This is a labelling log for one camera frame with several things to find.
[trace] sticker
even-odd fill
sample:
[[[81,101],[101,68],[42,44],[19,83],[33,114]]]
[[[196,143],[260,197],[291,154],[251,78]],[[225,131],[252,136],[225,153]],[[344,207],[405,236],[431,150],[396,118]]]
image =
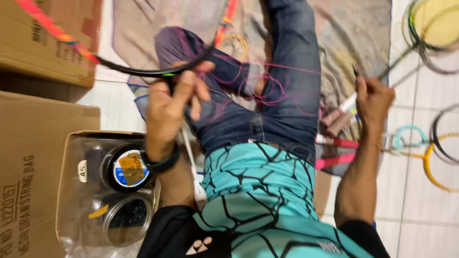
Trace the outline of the sticker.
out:
[[[100,216],[104,215],[107,211],[108,211],[108,204],[105,205],[104,207],[96,210],[95,212],[89,214],[88,218],[93,219],[93,218],[100,217]]]
[[[80,182],[86,183],[88,182],[88,174],[86,173],[86,161],[82,160],[78,163],[78,177],[80,178]]]
[[[139,150],[123,153],[116,161],[113,175],[118,184],[124,187],[134,187],[141,184],[149,174],[145,163],[140,158]]]

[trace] wristwatch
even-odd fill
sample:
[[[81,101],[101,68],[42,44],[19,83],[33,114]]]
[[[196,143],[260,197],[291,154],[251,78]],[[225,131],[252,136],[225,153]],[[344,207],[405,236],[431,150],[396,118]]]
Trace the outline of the wristwatch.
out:
[[[172,168],[177,163],[180,157],[180,149],[177,143],[175,143],[171,155],[159,162],[151,161],[146,154],[145,148],[140,151],[140,156],[150,173],[159,174]]]

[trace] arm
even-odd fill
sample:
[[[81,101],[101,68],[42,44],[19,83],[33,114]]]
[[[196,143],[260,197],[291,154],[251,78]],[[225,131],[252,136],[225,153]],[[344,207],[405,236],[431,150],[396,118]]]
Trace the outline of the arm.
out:
[[[342,226],[349,220],[373,223],[376,208],[376,177],[379,147],[384,121],[392,103],[394,90],[377,79],[357,77],[357,110],[363,130],[354,161],[336,192],[335,222]]]
[[[209,72],[213,63],[203,62],[198,72]],[[177,135],[184,118],[184,109],[191,102],[191,118],[199,120],[200,100],[210,100],[207,85],[191,71],[185,71],[179,78],[173,96],[164,81],[157,81],[150,87],[146,153],[150,160],[159,162],[174,150]],[[158,175],[161,182],[161,201],[164,206],[186,205],[196,209],[193,175],[189,162],[181,153],[171,169]]]

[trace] man's right hand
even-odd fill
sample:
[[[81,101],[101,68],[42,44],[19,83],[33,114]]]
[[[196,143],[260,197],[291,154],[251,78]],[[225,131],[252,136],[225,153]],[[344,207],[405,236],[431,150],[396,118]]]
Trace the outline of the man's right hand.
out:
[[[387,111],[395,98],[395,91],[378,79],[359,76],[357,86],[357,111],[364,133],[380,137],[384,133]]]

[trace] teal shirt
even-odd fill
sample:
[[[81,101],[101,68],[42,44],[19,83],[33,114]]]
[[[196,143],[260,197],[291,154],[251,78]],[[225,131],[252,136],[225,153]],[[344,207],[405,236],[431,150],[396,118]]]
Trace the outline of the teal shirt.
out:
[[[319,221],[315,170],[267,145],[214,151],[202,186],[209,203],[193,217],[206,231],[230,230],[232,257],[372,257],[345,234]]]

